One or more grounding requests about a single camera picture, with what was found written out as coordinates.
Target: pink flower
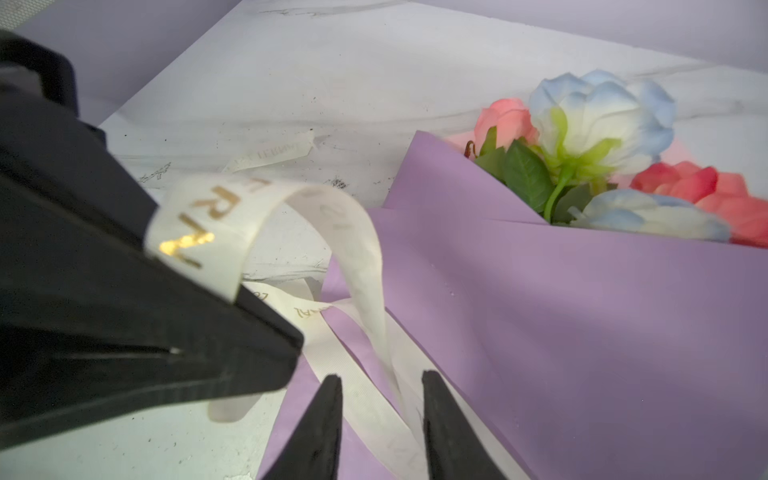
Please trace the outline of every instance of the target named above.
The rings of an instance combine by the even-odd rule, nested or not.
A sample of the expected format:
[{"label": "pink flower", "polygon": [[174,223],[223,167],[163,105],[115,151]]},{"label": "pink flower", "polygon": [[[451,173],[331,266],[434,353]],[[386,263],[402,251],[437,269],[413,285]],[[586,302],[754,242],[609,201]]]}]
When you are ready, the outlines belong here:
[{"label": "pink flower", "polygon": [[689,161],[659,163],[635,175],[630,188],[688,200],[731,227],[731,242],[768,248],[768,201],[751,197],[740,174],[720,173]]},{"label": "pink flower", "polygon": [[483,108],[475,125],[475,145],[479,152],[490,127],[496,127],[496,148],[509,148],[512,141],[525,137],[528,144],[534,144],[538,132],[531,125],[531,113],[519,98],[503,98]]}]

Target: purple wrapping paper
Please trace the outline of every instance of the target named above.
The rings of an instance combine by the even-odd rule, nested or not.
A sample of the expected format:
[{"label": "purple wrapping paper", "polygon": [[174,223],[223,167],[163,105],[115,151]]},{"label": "purple wrapping paper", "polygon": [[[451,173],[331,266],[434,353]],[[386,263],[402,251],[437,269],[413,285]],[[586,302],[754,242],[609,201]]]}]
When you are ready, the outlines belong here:
[{"label": "purple wrapping paper", "polygon": [[[759,478],[768,253],[536,224],[487,179],[418,133],[385,203],[396,210],[371,215],[387,308],[528,474]],[[323,300],[348,296],[332,263]],[[324,316],[383,386],[357,325],[335,310]],[[286,399],[317,389],[311,371],[300,377],[306,369]],[[262,470],[284,443],[275,435],[300,414],[283,404]],[[349,433],[339,477],[391,478]]]}]

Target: white flower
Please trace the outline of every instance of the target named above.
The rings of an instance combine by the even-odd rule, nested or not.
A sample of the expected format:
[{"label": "white flower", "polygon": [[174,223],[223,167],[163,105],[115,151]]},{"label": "white flower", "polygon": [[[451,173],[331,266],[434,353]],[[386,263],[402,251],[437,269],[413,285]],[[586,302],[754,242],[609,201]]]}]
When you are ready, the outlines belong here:
[{"label": "white flower", "polygon": [[674,136],[675,103],[662,87],[627,84],[606,71],[544,80],[529,107],[548,166],[570,164],[576,183],[641,172]]},{"label": "white flower", "polygon": [[668,237],[727,242],[728,223],[675,197],[637,190],[611,190],[597,195],[579,213],[572,227],[621,232],[654,233]]}]

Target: marble table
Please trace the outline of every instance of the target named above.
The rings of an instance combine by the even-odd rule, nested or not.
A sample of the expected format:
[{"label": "marble table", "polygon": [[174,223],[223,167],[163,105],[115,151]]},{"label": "marble table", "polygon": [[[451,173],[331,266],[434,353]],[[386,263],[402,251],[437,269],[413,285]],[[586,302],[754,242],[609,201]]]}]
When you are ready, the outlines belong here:
[{"label": "marble table", "polygon": [[[253,145],[312,128],[308,157],[263,177],[335,184],[379,206],[416,130],[470,130],[483,106],[542,78],[603,68],[679,102],[677,138],[702,165],[768,197],[768,75],[399,0],[244,0],[101,127],[158,201]],[[244,276],[321,280],[329,251],[291,210]],[[205,403],[147,410],[0,453],[7,480],[254,478],[282,393],[213,424]]]}]

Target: flower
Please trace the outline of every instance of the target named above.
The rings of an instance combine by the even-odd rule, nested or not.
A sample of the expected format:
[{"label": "flower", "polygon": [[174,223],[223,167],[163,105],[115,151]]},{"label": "flower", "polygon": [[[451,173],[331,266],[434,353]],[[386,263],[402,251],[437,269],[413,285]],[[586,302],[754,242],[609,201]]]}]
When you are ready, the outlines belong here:
[{"label": "flower", "polygon": [[634,174],[672,143],[675,103],[650,80],[627,84],[606,71],[544,80],[531,94],[531,122],[555,177],[582,184]]},{"label": "flower", "polygon": [[610,190],[597,195],[579,213],[572,227],[653,233],[667,237],[727,242],[730,228],[717,215],[690,202],[637,190]]},{"label": "flower", "polygon": [[635,175],[630,188],[687,200],[725,220],[732,242],[768,248],[768,201],[751,197],[740,174],[689,161],[674,166],[660,163]]},{"label": "flower", "polygon": [[538,132],[531,125],[531,114],[519,98],[503,98],[483,108],[475,124],[475,145],[478,151],[485,143],[488,129],[496,127],[496,148],[509,148],[512,141],[525,137],[529,144],[536,142]]}]

